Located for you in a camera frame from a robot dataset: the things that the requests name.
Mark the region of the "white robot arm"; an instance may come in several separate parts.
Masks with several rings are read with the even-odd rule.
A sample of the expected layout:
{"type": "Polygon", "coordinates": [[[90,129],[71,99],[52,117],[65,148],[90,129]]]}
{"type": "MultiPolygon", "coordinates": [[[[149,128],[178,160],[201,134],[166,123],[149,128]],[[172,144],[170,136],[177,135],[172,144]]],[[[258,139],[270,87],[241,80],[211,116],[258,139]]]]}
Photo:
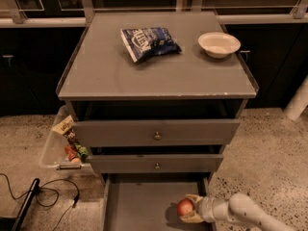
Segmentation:
{"type": "Polygon", "coordinates": [[[284,110],[246,110],[194,220],[218,231],[308,231],[307,83],[284,110]]]}

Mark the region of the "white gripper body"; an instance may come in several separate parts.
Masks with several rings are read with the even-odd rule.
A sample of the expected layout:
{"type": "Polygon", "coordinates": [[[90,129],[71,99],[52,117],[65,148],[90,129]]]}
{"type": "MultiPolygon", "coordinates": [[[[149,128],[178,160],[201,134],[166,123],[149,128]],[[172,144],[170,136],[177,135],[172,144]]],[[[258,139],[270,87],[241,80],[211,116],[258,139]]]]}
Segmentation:
{"type": "Polygon", "coordinates": [[[216,222],[213,197],[201,196],[197,201],[197,212],[206,222],[216,222]]]}

